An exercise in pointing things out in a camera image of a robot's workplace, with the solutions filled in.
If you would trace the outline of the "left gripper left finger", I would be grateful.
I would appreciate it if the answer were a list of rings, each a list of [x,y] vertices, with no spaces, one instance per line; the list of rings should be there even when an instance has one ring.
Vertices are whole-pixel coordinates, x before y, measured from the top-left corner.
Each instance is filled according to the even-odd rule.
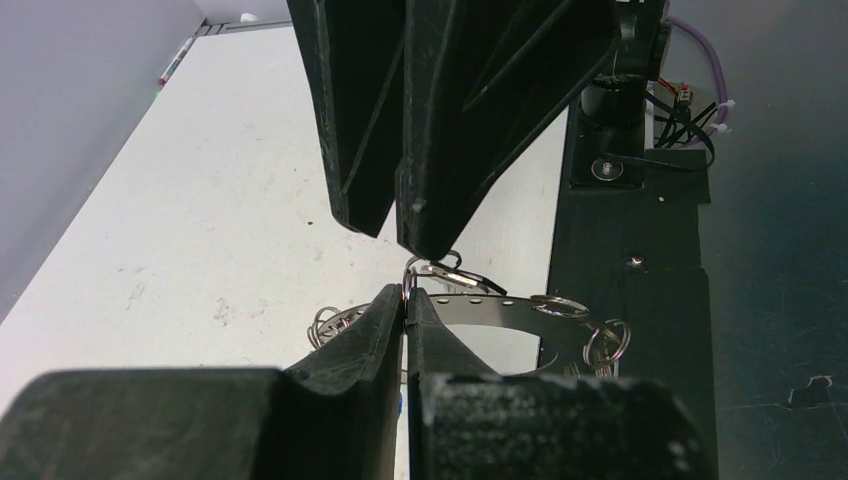
[[[363,315],[284,373],[288,479],[390,479],[404,304],[384,286]]]

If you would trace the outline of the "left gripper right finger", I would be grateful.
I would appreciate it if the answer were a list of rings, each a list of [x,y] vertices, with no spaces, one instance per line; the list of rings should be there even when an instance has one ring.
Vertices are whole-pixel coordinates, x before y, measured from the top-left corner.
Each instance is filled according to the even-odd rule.
[[[498,479],[504,382],[443,323],[421,288],[407,299],[413,479]]]

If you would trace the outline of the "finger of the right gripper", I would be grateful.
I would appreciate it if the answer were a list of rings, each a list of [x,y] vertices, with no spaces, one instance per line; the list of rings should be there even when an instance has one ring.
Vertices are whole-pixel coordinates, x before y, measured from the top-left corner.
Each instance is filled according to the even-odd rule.
[[[406,6],[399,243],[447,254],[505,170],[611,60],[612,1]]]
[[[405,4],[287,4],[310,88],[331,214],[377,236],[402,156]]]

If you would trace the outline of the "key with black tag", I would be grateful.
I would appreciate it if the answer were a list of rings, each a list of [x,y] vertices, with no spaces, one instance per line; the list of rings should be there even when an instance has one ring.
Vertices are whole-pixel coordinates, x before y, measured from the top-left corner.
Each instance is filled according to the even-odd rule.
[[[498,295],[506,296],[508,291],[488,277],[463,270],[462,256],[450,250],[447,257],[454,259],[453,265],[443,261],[429,261],[418,272],[420,277],[440,284],[449,294]]]

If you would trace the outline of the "metal keyring disc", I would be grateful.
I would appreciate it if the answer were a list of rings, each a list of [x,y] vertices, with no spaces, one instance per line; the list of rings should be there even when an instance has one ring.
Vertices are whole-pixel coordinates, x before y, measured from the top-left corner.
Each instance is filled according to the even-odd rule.
[[[416,256],[407,261],[405,296],[419,285],[438,284],[418,275],[428,262]],[[445,326],[506,376],[614,378],[632,340],[625,321],[599,320],[586,305],[564,297],[449,294],[445,289],[429,297]]]

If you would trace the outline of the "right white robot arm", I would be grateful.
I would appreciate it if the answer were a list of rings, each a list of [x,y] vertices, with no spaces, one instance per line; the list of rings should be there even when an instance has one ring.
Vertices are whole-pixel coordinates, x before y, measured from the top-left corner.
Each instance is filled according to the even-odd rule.
[[[292,1],[331,213],[442,258],[579,95],[654,78],[663,1]]]

